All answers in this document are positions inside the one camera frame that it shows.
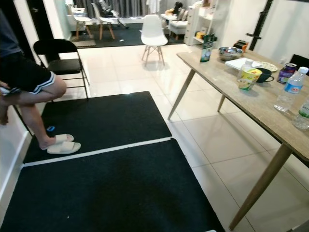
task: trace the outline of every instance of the plastic water bottle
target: plastic water bottle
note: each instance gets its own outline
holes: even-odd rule
[[[253,60],[251,59],[246,59],[245,63],[241,66],[240,68],[240,71],[237,75],[237,81],[239,81],[241,79],[241,76],[242,76],[242,70],[244,67],[249,67],[249,68],[252,68],[252,63],[253,63]]]
[[[278,96],[274,107],[279,111],[287,111],[294,103],[295,97],[303,87],[303,83],[308,72],[308,68],[300,67],[285,84],[281,94]]]
[[[298,111],[298,114],[292,121],[292,124],[300,129],[309,129],[309,96]]]

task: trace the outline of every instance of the bottle cap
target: bottle cap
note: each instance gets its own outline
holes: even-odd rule
[[[246,62],[245,62],[246,64],[252,64],[253,63],[253,60],[251,60],[251,59],[246,59]]]
[[[306,74],[306,73],[309,71],[309,69],[306,68],[306,67],[300,67],[300,68],[298,69],[298,71],[301,72],[301,73]]]

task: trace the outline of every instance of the black floor mat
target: black floor mat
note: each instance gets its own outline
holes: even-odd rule
[[[171,136],[149,92],[50,102],[42,118],[55,127],[50,136],[71,134],[81,143],[75,154]],[[33,137],[24,162],[62,156],[39,149]]]
[[[115,39],[112,38],[110,31],[107,25],[104,26],[103,30],[103,37],[102,40],[99,39],[99,26],[97,25],[89,25],[91,34],[93,38],[91,39],[88,34],[85,32],[79,36],[79,39],[76,39],[76,36],[73,36],[71,41],[78,42],[78,41],[91,41],[94,40],[96,45],[95,46],[79,46],[78,48],[96,48],[96,47],[119,47],[119,46],[134,46],[134,45],[144,45],[140,39],[141,36],[141,28],[142,23],[131,23],[128,24],[129,29],[125,29],[123,27],[116,27],[113,26],[113,31],[115,34]],[[179,39],[176,40],[173,36],[169,36],[168,34],[165,35],[168,39],[167,45],[173,44],[183,44],[183,37],[184,35],[179,35]]]
[[[223,228],[176,140],[24,167],[0,232]]]

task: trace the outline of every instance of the dining table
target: dining table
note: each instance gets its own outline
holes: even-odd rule
[[[288,158],[293,154],[303,163],[309,163],[309,130],[300,130],[292,124],[298,110],[309,95],[309,78],[305,79],[301,92],[296,96],[293,106],[286,112],[274,108],[277,97],[284,85],[277,82],[282,64],[248,50],[244,57],[254,61],[268,62],[275,65],[278,70],[272,73],[275,78],[272,82],[256,83],[251,90],[242,90],[237,81],[238,70],[231,68],[220,59],[219,51],[212,50],[208,62],[200,62],[201,52],[182,52],[177,56],[191,69],[183,87],[173,105],[168,119],[175,112],[179,102],[185,94],[195,73],[219,91],[222,96],[217,111],[219,112],[225,99],[229,99],[242,112],[254,122],[265,129],[271,136],[281,143],[278,151],[268,164],[253,189],[245,199],[239,211],[229,225],[233,230],[246,213],[251,209],[263,194],[271,181],[283,167]]]

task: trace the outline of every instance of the white slipper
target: white slipper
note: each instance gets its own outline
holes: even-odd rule
[[[55,144],[60,144],[62,142],[73,142],[74,141],[73,135],[70,135],[70,134],[58,134],[58,135],[55,136],[55,138],[56,138]]]
[[[81,148],[80,143],[62,142],[60,144],[51,145],[47,148],[48,154],[66,155],[78,151]]]

